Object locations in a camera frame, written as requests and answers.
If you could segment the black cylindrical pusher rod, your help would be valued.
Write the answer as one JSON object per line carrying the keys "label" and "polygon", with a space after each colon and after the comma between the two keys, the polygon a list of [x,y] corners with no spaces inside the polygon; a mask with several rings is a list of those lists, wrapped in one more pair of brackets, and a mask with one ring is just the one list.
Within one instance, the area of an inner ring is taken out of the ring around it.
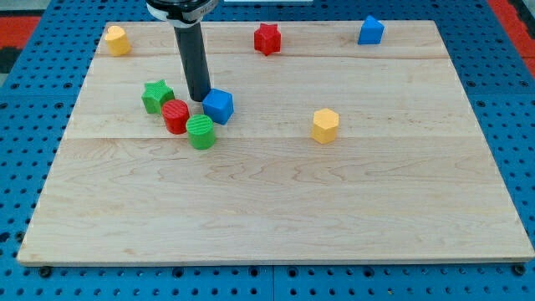
{"label": "black cylindrical pusher rod", "polygon": [[204,39],[200,23],[175,28],[186,84],[192,100],[202,102],[211,91]]}

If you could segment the black white robot wrist flange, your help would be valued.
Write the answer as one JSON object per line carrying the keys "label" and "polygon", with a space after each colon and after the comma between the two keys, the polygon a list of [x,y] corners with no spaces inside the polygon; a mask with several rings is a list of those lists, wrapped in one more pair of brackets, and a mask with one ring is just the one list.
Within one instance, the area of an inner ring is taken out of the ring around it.
{"label": "black white robot wrist flange", "polygon": [[161,20],[194,23],[213,11],[218,0],[146,0],[150,14]]}

